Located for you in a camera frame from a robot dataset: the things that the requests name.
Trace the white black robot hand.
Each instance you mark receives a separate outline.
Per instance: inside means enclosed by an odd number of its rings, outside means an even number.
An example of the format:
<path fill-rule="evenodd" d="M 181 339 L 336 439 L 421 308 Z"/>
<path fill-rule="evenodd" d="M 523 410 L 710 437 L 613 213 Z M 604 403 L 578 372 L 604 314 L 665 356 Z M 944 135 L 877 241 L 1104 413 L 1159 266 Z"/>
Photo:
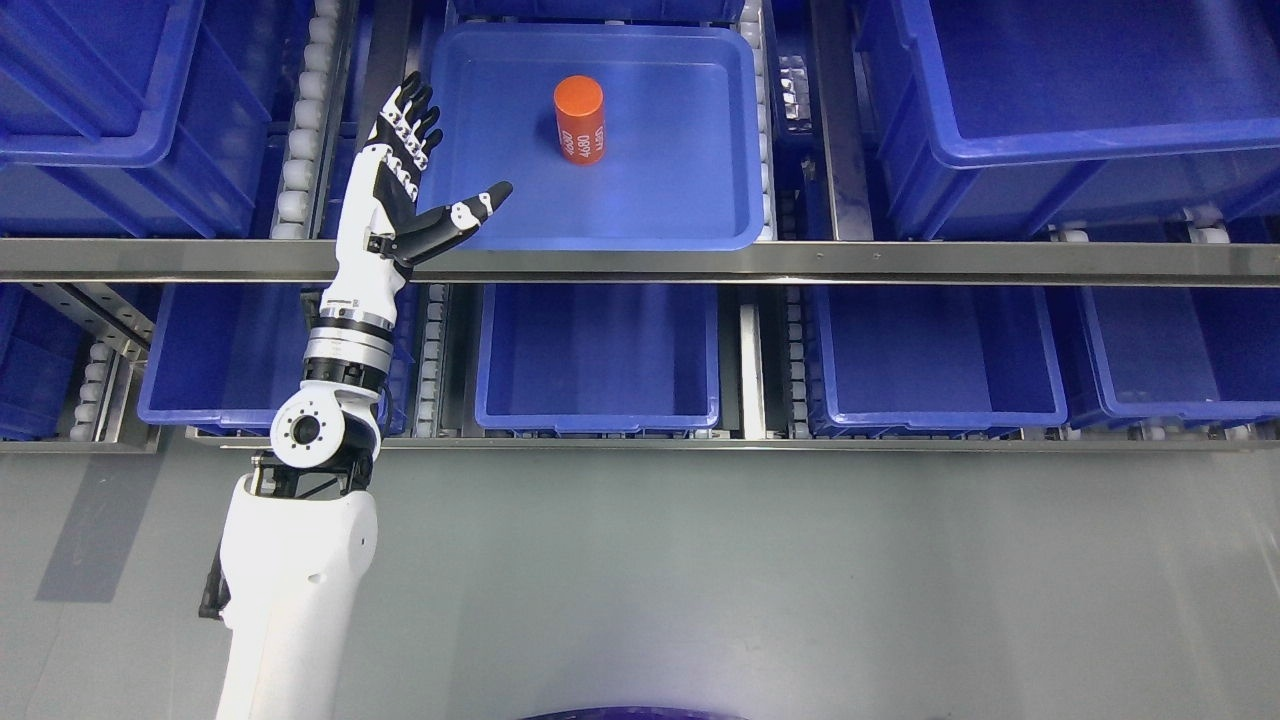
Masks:
<path fill-rule="evenodd" d="M 390 331 L 396 297 L 413 269 L 471 237 L 513 193 L 499 181 L 480 193 L 420 211 L 422 178 L 442 142 L 440 110 L 419 72 L 381 104 L 355 155 L 335 237 L 338 270 L 323 291 L 316 327 L 365 324 Z"/>

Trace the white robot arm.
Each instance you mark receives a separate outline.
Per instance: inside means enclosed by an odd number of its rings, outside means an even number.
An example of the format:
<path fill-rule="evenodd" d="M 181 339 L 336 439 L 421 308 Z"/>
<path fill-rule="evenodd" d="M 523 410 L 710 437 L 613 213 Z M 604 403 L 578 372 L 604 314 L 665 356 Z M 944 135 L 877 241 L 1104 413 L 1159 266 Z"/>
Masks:
<path fill-rule="evenodd" d="M 219 719 L 330 719 L 378 548 L 374 415 L 397 313 L 324 302 L 300 388 L 230 506 L 201 606 L 232 633 Z"/>

